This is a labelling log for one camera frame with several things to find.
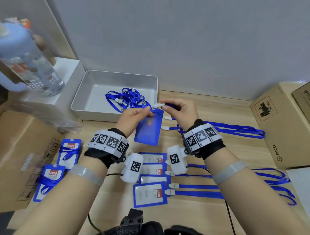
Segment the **gray plastic tray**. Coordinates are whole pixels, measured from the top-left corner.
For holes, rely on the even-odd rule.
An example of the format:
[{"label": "gray plastic tray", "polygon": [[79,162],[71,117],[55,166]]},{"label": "gray plastic tray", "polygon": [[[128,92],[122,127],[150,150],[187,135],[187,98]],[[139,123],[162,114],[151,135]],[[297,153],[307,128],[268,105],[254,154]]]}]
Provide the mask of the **gray plastic tray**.
[{"label": "gray plastic tray", "polygon": [[[121,113],[107,101],[109,91],[120,92],[134,88],[150,104],[157,103],[158,78],[156,76],[88,70],[71,104],[71,109],[84,120],[117,122]],[[119,109],[121,107],[111,100]]]}]

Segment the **gray band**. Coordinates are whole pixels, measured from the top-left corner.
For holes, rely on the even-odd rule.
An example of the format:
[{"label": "gray band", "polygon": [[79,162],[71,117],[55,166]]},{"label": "gray band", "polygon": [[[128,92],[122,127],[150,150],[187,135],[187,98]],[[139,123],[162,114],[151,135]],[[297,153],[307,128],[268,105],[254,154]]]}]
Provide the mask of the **gray band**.
[{"label": "gray band", "polygon": [[98,185],[99,187],[101,187],[101,185],[103,184],[103,179],[96,176],[92,170],[87,169],[83,166],[74,165],[73,168],[69,172],[75,175],[82,176],[88,179],[90,182]]},{"label": "gray band", "polygon": [[234,164],[229,165],[224,170],[213,176],[213,180],[216,184],[220,184],[245,167],[246,165],[243,163],[243,161],[238,161]]}]

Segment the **wooden table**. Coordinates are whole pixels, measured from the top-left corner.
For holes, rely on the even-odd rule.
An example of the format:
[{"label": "wooden table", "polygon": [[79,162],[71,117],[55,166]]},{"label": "wooden table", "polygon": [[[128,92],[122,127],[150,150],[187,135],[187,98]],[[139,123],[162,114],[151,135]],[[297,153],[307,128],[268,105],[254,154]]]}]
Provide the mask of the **wooden table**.
[{"label": "wooden table", "polygon": [[[257,122],[249,107],[249,101],[235,100],[207,95],[194,95],[187,93],[159,91],[159,98],[179,97],[194,100],[197,106],[199,117],[205,121],[223,122],[232,125],[245,125],[258,128]],[[81,133],[70,133],[67,138],[78,138],[84,142],[83,153],[87,144],[97,130],[108,129],[115,125],[113,122],[82,122]],[[176,126],[176,121],[163,120],[163,126]],[[183,144],[181,135],[177,131],[161,131],[158,146],[148,146],[134,142],[135,133],[128,139],[130,152],[158,152],[165,153],[167,148],[176,144]],[[223,134],[224,143],[236,154],[245,164],[249,166],[275,167],[271,154],[263,139],[240,137],[236,135]],[[203,164],[203,160],[194,156],[186,158],[188,163]],[[121,172],[122,164],[113,164],[108,173]],[[202,169],[189,169],[188,173],[205,174]],[[200,177],[173,177],[173,183],[180,184],[214,184],[210,178]],[[8,228],[17,229],[20,227],[26,215],[37,205],[31,202],[27,209],[18,210],[14,213]],[[90,217],[93,223],[101,230],[106,230],[120,224],[121,219],[133,208],[133,186],[123,182],[119,176],[109,176],[105,179],[103,186],[94,201],[90,210]],[[167,205],[142,208],[144,211],[144,222],[158,221],[163,228],[174,224],[189,226],[203,234],[233,234],[230,225],[225,202],[221,199],[210,199],[189,196],[172,196],[168,198]],[[294,210],[308,222],[302,206],[294,207]],[[237,234],[245,234],[242,227],[232,214],[234,228]],[[86,219],[79,234],[96,234]]]}]

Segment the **hand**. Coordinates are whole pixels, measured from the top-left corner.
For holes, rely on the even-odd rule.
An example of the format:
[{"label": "hand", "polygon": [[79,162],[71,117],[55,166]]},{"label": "hand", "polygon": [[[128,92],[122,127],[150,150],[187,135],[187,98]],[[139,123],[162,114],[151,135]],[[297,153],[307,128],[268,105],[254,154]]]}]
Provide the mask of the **hand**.
[{"label": "hand", "polygon": [[144,109],[131,108],[126,109],[119,120],[117,121],[115,128],[119,129],[126,135],[126,138],[130,136],[133,131],[137,128],[138,123],[143,120],[146,116],[153,117],[154,114],[151,112],[151,107],[147,106]]},{"label": "hand", "polygon": [[161,103],[169,103],[177,106],[178,110],[165,105],[162,107],[167,113],[169,113],[173,118],[176,119],[180,127],[187,131],[194,122],[199,118],[196,105],[192,100],[184,99],[160,99]]}]

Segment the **water bottle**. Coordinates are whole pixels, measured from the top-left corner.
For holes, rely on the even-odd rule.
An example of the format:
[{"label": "water bottle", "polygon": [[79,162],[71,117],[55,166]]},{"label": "water bottle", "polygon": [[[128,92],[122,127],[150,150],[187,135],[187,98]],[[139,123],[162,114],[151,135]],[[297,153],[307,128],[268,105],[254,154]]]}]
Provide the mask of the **water bottle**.
[{"label": "water bottle", "polygon": [[59,94],[65,86],[30,31],[19,24],[0,22],[0,60],[44,96]]}]

